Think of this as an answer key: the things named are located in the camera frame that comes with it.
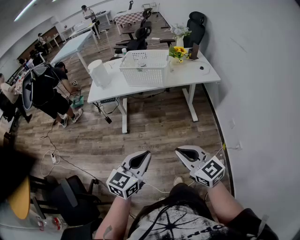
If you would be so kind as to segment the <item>person's black trousers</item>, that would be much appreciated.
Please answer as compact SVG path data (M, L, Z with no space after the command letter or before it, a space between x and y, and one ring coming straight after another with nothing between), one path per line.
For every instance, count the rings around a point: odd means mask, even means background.
M205 201L199 196L199 193L185 183L175 185L167 198L163 200L164 205L184 205L191 208L195 214L213 219Z

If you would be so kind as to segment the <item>pale blue flower bouquet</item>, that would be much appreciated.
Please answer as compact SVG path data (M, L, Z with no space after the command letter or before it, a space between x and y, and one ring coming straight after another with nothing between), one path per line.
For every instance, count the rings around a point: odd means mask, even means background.
M189 36L192 31L189 27L176 23L170 26L170 32L174 35L175 39L178 40L179 38Z

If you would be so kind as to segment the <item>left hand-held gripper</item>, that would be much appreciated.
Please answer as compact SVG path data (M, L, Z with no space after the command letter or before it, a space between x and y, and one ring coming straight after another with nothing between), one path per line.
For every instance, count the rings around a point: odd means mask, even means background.
M138 151L128 155L118 169L113 169L106 184L110 193L128 199L142 186L143 175L151 160L150 151Z

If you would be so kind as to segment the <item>person's right forearm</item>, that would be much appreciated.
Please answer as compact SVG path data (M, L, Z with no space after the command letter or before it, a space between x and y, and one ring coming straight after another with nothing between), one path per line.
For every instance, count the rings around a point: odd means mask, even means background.
M207 188L207 192L214 212L222 224L228 224L244 210L222 182Z

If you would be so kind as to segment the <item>white plastic basket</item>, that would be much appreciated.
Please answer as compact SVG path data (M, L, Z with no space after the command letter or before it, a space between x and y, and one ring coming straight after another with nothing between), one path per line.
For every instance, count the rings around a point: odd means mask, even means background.
M119 69L129 86L164 87L170 72L168 58L168 50L129 51L123 57ZM138 61L147 64L142 72L137 71Z

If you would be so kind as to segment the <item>pale blue desk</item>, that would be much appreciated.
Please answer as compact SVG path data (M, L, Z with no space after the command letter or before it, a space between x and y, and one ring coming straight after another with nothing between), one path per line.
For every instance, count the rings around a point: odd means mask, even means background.
M93 38L96 49L98 52L100 52L100 49L98 47L98 41L96 37L94 36L93 31L86 32L84 34L81 34L71 40L69 40L62 48L61 50L56 54L56 56L51 61L51 65L54 66L56 63L63 61L65 58L77 54L78 58L80 59L82 65L86 69L86 71L89 73L88 66L83 59L81 55L81 51L83 50L84 44L89 40L89 38Z

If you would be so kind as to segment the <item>yellow round board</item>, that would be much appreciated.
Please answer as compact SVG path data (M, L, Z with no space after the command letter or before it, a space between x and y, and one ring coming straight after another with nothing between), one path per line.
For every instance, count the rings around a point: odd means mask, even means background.
M28 216L30 211L30 179L28 176L8 198L8 202L19 219L24 220Z

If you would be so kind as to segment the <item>brown desk holder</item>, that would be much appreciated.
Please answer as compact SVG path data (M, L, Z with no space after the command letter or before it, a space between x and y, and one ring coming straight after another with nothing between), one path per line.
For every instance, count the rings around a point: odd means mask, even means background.
M191 60L198 59L198 57L197 57L198 51L199 51L199 45L197 45L196 43L193 43L193 47L190 48L189 51L188 51L189 58Z

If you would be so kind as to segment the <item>small white desk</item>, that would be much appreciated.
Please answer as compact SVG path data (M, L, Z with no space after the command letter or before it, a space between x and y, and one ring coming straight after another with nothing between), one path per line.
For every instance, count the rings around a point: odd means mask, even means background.
M82 34L82 33L85 33L87 31L92 31L92 29L95 30L96 32L96 35L97 35L97 38L100 40L100 35L99 35L99 32L95 26L95 22L92 22L91 19L88 19L84 22L81 22L77 25L74 26L74 32L70 35L70 38L75 38L76 36Z

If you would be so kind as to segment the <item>person's left forearm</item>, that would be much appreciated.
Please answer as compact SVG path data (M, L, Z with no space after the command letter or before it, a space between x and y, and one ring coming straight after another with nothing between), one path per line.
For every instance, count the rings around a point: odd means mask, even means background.
M123 240L131 208L131 197L115 197L107 215L97 229L96 240Z

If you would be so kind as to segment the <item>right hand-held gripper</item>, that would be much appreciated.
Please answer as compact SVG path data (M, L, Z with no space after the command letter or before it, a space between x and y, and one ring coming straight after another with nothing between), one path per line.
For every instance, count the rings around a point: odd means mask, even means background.
M176 148L175 153L190 170L190 178L206 187L214 187L225 175L225 166L221 161L199 146L180 146Z

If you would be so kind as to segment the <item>black office chair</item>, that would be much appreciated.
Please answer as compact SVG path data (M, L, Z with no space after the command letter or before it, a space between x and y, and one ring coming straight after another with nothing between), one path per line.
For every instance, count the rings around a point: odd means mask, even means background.
M151 16L152 14L152 8L146 8L142 15L143 15L143 20L140 22L140 27L148 27L151 26L152 23L150 21L148 21L148 18ZM133 34L135 34L135 29L133 27L131 27L131 23L128 23L128 26L126 28L124 28L121 32L122 35L124 34L128 34L130 37L130 40L133 40Z
M146 50L148 45L146 42L146 38L151 34L151 32L151 26L137 29L135 32L136 39L130 39L116 43L116 46L114 47L115 54L121 54L123 48L125 48L127 52L135 50Z
M183 38L185 48L191 48L193 44L199 45L205 34L206 16L203 13L194 11L189 14L187 27L191 31L190 35Z
M92 194L93 186L99 184L97 179L91 180L88 189L76 175L61 182L52 176L30 176L29 181L31 188L42 192L43 200L30 200L42 220L46 220L46 215L61 215L68 226L81 226L99 218L98 206L109 204Z

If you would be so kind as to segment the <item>ceiling strip lights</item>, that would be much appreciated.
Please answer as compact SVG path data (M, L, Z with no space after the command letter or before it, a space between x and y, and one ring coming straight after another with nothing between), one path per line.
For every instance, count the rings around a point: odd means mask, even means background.
M37 2L37 0L31 0L25 7L24 9L18 14L18 16L14 19L14 22L18 21L21 16L30 8L32 7L35 3Z

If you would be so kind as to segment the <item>white table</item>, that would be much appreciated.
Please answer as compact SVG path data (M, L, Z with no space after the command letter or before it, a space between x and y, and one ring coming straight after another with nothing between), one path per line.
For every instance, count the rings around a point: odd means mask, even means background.
M198 117L193 106L196 85L201 83L217 83L220 81L220 77L213 69L211 64L201 52L198 52L198 59L187 60L175 66L171 64L171 59L169 56L168 61L170 72L167 75L164 87L132 87L128 85L124 75L119 69L123 57L104 63L104 66L112 80L105 89L97 87L95 83L92 83L88 96L88 103L93 103L95 106L99 107L101 100L116 98L116 105L122 114L122 132L124 134L128 131L127 98L129 96L140 92L164 90L166 88L181 86L183 87L182 91L191 113L192 120L197 122ZM207 75L202 75L200 73L199 66L201 63L205 63L210 66L210 72Z

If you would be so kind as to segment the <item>green plastic basket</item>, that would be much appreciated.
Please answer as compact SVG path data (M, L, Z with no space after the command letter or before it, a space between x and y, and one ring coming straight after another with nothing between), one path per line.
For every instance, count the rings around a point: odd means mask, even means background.
M72 108L78 108L84 104L84 97L83 96L75 96L71 100L71 107Z

